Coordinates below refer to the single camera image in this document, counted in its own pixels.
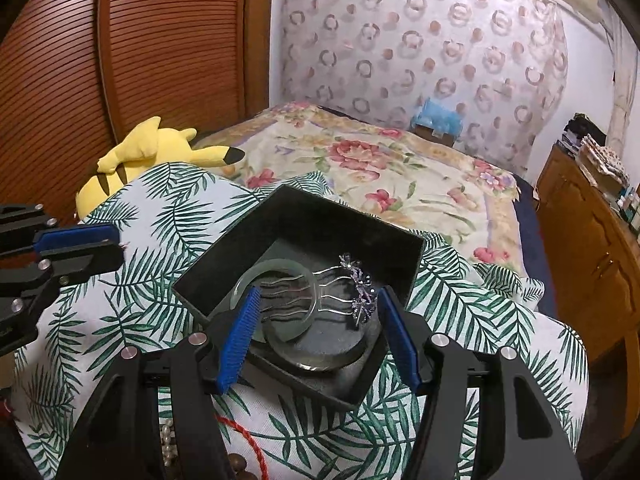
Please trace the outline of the pale green jade bangle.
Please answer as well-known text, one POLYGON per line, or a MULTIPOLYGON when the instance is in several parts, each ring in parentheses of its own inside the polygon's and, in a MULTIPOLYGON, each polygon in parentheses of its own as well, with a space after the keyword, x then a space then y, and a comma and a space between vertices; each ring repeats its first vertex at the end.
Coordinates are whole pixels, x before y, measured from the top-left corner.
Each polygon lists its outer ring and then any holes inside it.
POLYGON ((230 308, 239 307, 252 288, 259 292, 262 330, 268 322, 281 323, 277 335, 290 341, 306 333, 314 322, 320 307, 320 284, 311 270, 300 263, 269 259, 254 264, 233 286, 230 308))

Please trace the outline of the silver purple hair comb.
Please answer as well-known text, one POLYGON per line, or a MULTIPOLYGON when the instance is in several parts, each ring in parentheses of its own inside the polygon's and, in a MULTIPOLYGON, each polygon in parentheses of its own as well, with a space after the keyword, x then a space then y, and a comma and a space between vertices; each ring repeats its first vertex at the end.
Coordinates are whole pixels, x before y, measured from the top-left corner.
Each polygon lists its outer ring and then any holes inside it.
POLYGON ((320 284, 317 314, 350 318, 356 328, 370 321, 378 291, 372 276, 361 269, 359 261, 343 254, 338 257, 337 264, 311 272, 320 284))

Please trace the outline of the black jewelry box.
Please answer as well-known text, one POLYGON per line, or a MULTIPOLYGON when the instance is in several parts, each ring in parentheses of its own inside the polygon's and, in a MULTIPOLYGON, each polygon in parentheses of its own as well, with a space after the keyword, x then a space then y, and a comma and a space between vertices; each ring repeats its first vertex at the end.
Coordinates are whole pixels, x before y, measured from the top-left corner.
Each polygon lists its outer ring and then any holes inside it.
POLYGON ((416 233, 282 185, 226 226, 172 290, 211 326, 257 287, 248 362, 348 412, 366 397, 386 353, 378 291, 388 286, 407 301, 425 247, 416 233))

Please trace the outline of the yellow Pikachu plush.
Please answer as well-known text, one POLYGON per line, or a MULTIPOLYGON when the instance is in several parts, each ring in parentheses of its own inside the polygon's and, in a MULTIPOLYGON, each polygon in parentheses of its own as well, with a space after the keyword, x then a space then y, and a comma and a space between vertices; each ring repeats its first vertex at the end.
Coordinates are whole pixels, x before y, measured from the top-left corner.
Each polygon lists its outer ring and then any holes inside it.
POLYGON ((125 139, 96 162, 89 180, 76 194, 76 216, 84 220, 97 206, 140 177, 146 170, 165 162, 185 162, 203 168, 215 168, 242 162, 245 152, 239 148, 213 145, 192 148, 198 130, 163 128, 162 118, 153 116, 137 124, 125 139))

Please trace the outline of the dark blue mattress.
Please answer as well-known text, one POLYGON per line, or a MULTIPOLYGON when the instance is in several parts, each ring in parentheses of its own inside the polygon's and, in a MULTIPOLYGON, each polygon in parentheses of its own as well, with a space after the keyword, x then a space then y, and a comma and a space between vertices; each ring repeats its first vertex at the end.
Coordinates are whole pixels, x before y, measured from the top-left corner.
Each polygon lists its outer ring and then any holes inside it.
POLYGON ((544 296, 538 302, 538 310, 549 318, 556 318, 558 309, 556 308, 555 288, 537 219, 534 189, 517 174, 514 179, 520 190, 520 196, 513 203, 513 207, 520 225, 525 270, 530 278, 542 281, 546 288, 544 296))

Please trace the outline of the wooden slatted wardrobe door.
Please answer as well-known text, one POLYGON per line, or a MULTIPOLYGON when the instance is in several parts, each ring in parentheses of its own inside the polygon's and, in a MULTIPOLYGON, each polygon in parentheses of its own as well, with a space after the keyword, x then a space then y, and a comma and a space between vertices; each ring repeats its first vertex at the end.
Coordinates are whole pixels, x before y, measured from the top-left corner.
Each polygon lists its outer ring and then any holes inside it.
POLYGON ((1 0, 1 199, 70 222, 135 125, 217 131, 269 101, 271 0, 1 0))

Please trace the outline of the wooden sideboard cabinet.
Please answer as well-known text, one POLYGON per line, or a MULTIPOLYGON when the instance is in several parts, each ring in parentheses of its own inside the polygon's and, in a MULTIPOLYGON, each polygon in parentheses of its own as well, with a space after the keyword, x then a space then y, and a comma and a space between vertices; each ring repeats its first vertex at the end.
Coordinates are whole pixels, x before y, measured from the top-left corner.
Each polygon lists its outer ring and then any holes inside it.
POLYGON ((537 181, 537 211, 558 319, 585 344, 588 362, 620 350, 627 437, 639 416, 639 245, 574 158, 558 146, 537 181))

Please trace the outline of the bottles on sideboard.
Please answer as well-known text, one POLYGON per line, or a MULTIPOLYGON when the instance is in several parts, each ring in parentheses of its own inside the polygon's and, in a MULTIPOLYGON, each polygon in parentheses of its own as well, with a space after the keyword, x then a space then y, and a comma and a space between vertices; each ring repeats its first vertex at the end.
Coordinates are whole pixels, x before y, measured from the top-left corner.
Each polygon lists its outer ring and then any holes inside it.
POLYGON ((639 195, 636 188, 625 188, 616 202, 620 218, 629 232, 639 239, 639 195))

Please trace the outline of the floral bed quilt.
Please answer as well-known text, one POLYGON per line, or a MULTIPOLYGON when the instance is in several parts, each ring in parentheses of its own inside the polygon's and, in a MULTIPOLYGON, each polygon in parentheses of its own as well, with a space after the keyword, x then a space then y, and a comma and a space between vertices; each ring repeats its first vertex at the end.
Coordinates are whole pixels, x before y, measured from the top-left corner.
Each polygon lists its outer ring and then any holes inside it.
POLYGON ((197 148, 222 144, 246 156, 220 174, 247 188, 319 171, 349 206, 406 229, 439 232, 473 261, 525 271, 515 212, 520 189, 513 174, 489 162, 304 102, 195 140, 197 148))

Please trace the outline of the folded clothes pile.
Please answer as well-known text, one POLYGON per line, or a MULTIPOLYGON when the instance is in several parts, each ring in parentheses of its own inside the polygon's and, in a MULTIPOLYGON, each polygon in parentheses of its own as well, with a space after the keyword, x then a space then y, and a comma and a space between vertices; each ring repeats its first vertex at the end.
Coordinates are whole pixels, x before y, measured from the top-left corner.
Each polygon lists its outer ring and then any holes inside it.
POLYGON ((605 145, 606 135, 585 114, 576 113, 561 136, 567 155, 587 170, 601 191, 619 198, 629 186, 629 176, 620 156, 605 145))

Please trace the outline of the blue plush toy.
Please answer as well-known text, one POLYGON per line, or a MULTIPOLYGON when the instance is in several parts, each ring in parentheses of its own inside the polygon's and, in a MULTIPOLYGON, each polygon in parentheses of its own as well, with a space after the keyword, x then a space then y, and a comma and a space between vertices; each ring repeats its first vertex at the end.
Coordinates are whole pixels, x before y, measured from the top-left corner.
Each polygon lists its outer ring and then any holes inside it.
POLYGON ((448 110, 439 102, 428 98, 411 118, 410 125, 431 128, 456 138, 462 131, 462 116, 455 110, 448 110))

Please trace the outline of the beige side curtain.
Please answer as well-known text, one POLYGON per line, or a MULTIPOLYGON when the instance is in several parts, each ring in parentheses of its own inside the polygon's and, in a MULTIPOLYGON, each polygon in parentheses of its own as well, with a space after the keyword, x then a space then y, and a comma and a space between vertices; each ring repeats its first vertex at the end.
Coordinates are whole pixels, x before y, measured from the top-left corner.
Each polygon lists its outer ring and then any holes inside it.
POLYGON ((639 50, 612 3, 608 4, 608 20, 605 24, 610 34, 614 62, 613 110, 606 144, 617 156, 623 157, 631 109, 636 97, 639 50))

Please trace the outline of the circle pattern curtain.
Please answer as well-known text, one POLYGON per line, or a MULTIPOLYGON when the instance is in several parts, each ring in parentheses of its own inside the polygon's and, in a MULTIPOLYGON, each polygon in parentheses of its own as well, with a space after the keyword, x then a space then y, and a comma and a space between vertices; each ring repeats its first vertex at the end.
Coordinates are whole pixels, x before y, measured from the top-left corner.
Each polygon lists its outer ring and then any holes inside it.
POLYGON ((517 174, 566 86, 551 0, 283 0, 281 25, 286 98, 395 128, 435 104, 460 151, 517 174))

